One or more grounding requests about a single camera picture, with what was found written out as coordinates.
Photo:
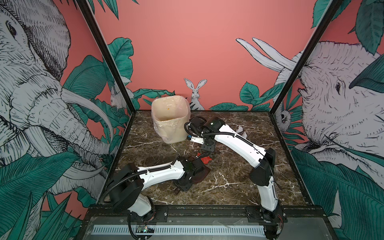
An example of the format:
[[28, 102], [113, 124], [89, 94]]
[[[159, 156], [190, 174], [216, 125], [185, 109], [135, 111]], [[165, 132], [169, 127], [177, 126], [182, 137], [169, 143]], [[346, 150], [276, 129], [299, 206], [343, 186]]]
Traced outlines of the red paper scrap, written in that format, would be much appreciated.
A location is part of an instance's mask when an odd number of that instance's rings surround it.
[[207, 165], [209, 164], [213, 159], [210, 157], [210, 156], [206, 156], [206, 157], [203, 157], [201, 158], [202, 162]]

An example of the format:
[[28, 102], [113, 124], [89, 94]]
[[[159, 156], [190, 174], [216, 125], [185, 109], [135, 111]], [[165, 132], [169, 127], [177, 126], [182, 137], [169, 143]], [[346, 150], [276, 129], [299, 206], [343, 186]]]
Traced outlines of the cream trash bin with liner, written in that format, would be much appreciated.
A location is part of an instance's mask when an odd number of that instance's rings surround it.
[[155, 132], [166, 144], [186, 140], [184, 125], [191, 118], [191, 109], [184, 97], [174, 95], [154, 100], [151, 115]]

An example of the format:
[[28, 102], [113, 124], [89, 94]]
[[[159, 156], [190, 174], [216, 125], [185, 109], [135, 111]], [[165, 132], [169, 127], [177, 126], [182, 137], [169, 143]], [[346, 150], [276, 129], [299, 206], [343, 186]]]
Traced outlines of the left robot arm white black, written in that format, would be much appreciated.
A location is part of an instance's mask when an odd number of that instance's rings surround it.
[[102, 205], [110, 204], [115, 213], [128, 210], [149, 222], [156, 216], [153, 201], [142, 191], [167, 181], [172, 181], [178, 190], [187, 192], [192, 185], [202, 182], [211, 169], [200, 158], [178, 155], [172, 162], [151, 167], [126, 165], [108, 183], [99, 198]]

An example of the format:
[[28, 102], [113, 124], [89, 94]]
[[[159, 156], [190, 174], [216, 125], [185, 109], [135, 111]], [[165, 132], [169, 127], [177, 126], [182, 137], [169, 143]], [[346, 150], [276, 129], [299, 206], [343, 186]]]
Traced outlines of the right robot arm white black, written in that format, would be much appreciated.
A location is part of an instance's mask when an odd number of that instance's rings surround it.
[[185, 123], [184, 129], [188, 139], [201, 144], [204, 151], [213, 152], [216, 143], [221, 143], [245, 159], [253, 167], [249, 178], [258, 188], [263, 219], [270, 223], [283, 222], [284, 214], [275, 189], [275, 150], [257, 146], [217, 117], [208, 120], [193, 117]]

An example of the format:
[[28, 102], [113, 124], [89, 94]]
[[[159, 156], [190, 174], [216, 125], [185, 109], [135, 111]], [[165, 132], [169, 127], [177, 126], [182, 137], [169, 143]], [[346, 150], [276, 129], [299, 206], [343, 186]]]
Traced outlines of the dark brown dustpan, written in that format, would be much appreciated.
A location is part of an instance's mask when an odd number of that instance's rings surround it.
[[211, 169], [208, 168], [203, 162], [197, 163], [196, 167], [197, 168], [191, 178], [193, 184], [202, 182], [211, 171]]

